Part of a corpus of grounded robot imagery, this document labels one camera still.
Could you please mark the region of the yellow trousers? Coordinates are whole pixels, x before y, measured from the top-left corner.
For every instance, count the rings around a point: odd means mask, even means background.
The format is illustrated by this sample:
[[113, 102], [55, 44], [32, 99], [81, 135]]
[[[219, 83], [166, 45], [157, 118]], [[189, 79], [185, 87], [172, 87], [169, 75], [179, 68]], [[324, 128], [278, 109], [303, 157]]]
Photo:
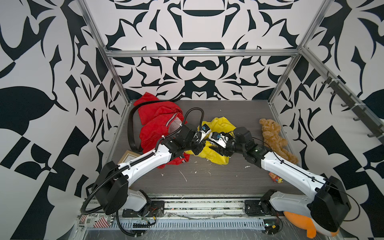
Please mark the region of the yellow trousers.
[[[229, 133], [233, 131], [236, 127], [225, 117], [221, 118], [214, 118], [212, 121], [207, 122], [203, 121], [202, 125], [207, 125], [211, 132], [224, 132]], [[227, 165], [229, 163], [229, 157], [221, 156], [214, 150], [212, 150], [210, 147], [213, 146], [210, 142], [205, 142], [205, 147], [199, 154], [194, 154], [193, 151], [186, 151], [186, 154], [197, 156], [202, 159], [207, 159], [211, 161], [214, 164], [218, 165]]]

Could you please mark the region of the black belt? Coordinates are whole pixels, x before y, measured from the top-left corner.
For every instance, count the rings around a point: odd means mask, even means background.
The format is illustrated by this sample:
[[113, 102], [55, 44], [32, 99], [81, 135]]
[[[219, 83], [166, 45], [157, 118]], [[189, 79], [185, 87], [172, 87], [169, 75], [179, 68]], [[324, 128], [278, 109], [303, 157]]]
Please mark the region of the black belt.
[[218, 143], [222, 139], [222, 135], [218, 132], [210, 132], [205, 138], [206, 141]]
[[148, 102], [140, 103], [137, 106], [134, 106], [132, 108], [132, 110], [129, 113], [128, 123], [127, 123], [127, 138], [128, 138], [129, 146], [130, 146], [132, 152], [135, 152], [135, 153], [142, 153], [143, 152], [143, 148], [140, 145], [137, 146], [136, 145], [136, 141], [135, 141], [135, 135], [134, 135], [134, 114], [135, 114], [135, 112], [140, 107], [143, 107], [145, 105], [150, 105], [150, 104], [155, 104], [155, 103], [162, 103], [162, 102], [172, 102], [172, 103], [175, 103], [175, 102], [177, 102], [179, 100], [180, 99], [148, 101]]

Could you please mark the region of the red trousers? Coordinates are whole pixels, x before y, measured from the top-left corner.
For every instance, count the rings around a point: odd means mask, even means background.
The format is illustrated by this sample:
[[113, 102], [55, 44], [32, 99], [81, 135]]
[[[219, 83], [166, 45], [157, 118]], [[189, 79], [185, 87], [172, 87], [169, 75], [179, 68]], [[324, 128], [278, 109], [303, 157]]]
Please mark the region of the red trousers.
[[151, 103], [138, 109], [142, 124], [139, 137], [143, 153], [154, 149], [159, 139], [175, 131], [184, 120], [183, 111], [177, 104], [170, 101], [161, 102], [148, 92], [136, 100], [134, 106], [146, 102]]

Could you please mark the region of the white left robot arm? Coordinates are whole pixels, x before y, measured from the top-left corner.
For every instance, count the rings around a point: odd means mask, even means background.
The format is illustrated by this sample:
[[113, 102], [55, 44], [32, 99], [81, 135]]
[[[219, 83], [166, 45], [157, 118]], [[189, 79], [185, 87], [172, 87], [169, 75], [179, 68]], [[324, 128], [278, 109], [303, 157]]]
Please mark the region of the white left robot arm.
[[151, 199], [142, 190], [131, 190], [131, 185], [151, 170], [181, 157], [186, 151], [197, 153], [202, 150], [205, 146], [203, 140], [210, 132], [211, 129], [203, 123], [194, 128], [182, 122], [175, 131], [162, 136], [153, 150], [127, 162], [105, 164], [92, 192], [81, 206], [81, 214], [103, 211], [111, 215], [126, 209], [146, 216], [150, 211]]

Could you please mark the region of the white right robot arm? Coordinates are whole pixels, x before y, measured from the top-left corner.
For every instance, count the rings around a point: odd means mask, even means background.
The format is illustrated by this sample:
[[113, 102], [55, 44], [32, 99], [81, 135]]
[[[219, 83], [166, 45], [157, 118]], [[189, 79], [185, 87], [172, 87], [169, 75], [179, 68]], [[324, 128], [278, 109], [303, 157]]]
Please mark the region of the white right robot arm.
[[267, 192], [266, 201], [275, 211], [305, 216], [320, 233], [337, 232], [352, 209], [352, 196], [346, 192], [342, 181], [306, 171], [266, 145], [255, 143], [254, 139], [250, 131], [241, 127], [229, 133], [210, 133], [208, 141], [220, 155], [241, 154], [249, 163], [281, 177], [302, 192], [301, 195]]

